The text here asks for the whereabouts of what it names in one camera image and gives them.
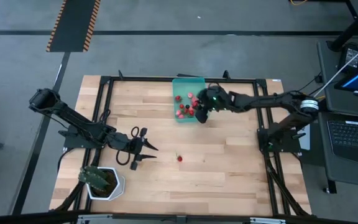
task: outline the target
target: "laptop keyboard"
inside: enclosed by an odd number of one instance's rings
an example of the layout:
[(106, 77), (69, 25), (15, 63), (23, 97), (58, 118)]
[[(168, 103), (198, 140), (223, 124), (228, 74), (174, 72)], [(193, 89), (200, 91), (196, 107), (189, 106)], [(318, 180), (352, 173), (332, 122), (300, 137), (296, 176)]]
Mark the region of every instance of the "laptop keyboard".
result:
[(358, 124), (328, 121), (331, 142), (335, 145), (358, 147)]

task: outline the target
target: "white cable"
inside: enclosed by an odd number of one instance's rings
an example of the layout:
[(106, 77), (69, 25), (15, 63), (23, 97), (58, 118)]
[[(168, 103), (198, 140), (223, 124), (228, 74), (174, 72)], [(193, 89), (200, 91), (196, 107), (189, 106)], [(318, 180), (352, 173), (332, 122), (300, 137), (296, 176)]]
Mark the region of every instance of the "white cable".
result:
[(357, 57), (358, 57), (358, 54), (357, 54), (356, 56), (354, 56), (352, 59), (350, 59), (350, 61), (348, 61), (341, 69), (339, 69), (338, 72), (337, 72), (316, 94), (314, 94), (313, 97), (316, 98), (316, 96), (317, 96), (319, 93), (321, 93), (321, 91), (322, 91), (323, 89), (325, 89), (325, 88), (334, 80), (334, 78), (335, 78), (338, 74), (340, 74), (340, 72), (341, 72), (344, 68), (346, 68), (346, 66), (349, 65), (349, 64), (350, 64), (355, 58), (357, 58)]

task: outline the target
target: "gray carpet floor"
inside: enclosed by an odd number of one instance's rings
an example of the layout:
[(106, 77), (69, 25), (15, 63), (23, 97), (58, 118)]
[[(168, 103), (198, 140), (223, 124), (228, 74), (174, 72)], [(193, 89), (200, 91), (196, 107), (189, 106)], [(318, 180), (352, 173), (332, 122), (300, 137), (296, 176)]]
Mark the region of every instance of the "gray carpet floor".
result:
[[(0, 0), (1, 30), (49, 30), (61, 0)], [(358, 10), (358, 1), (353, 1)], [(343, 3), (287, 0), (102, 0), (96, 30), (344, 30), (353, 18)], [(0, 215), (10, 212), (41, 116), (28, 107), (38, 88), (52, 87), (63, 54), (46, 53), (49, 36), (0, 36)], [(317, 37), (94, 36), (87, 53), (70, 55), (60, 95), (75, 105), (83, 75), (279, 78), (285, 90), (320, 71)], [(317, 85), (312, 83), (305, 91)], [(48, 210), (62, 153), (61, 127), (50, 123), (24, 213)], [(311, 208), (323, 218), (358, 221), (358, 186), (321, 191), (323, 167), (304, 166)], [(113, 223), (135, 223), (130, 220)]]

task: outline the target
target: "black desk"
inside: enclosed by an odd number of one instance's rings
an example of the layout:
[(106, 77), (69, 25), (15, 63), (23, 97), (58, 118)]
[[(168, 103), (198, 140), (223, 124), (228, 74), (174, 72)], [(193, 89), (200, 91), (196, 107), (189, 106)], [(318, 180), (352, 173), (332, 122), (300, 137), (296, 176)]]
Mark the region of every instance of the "black desk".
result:
[[(337, 65), (341, 53), (329, 50), (325, 41), (318, 42), (317, 49), (323, 81), (327, 82), (337, 72)], [(340, 80), (343, 76), (344, 74), (339, 74), (333, 82)], [(328, 111), (358, 116), (358, 96), (354, 96), (352, 92), (337, 90), (334, 88), (334, 84), (332, 84), (325, 88), (325, 95)], [(318, 135), (323, 148), (328, 188), (330, 193), (336, 193), (334, 181), (358, 185), (358, 163), (333, 154), (326, 125), (326, 120), (329, 119), (330, 116), (342, 115), (324, 112), (319, 113), (318, 125), (320, 133), (318, 133)]]
[[(326, 83), (336, 74), (341, 53), (329, 50), (325, 41), (317, 43), (317, 51), (323, 82)], [(344, 74), (340, 73), (333, 82), (339, 81), (343, 77)], [(327, 109), (337, 113), (358, 116), (358, 96), (355, 96), (353, 92), (350, 91), (337, 90), (334, 88), (334, 85), (335, 84), (330, 84), (324, 89)]]

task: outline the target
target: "potted plant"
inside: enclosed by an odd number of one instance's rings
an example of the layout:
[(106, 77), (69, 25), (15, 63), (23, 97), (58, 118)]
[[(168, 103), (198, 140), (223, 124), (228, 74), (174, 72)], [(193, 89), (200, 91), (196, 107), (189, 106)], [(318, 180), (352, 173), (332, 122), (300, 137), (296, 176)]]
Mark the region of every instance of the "potted plant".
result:
[(93, 200), (111, 201), (124, 193), (125, 178), (112, 167), (86, 166), (81, 168), (78, 180), (86, 183)]

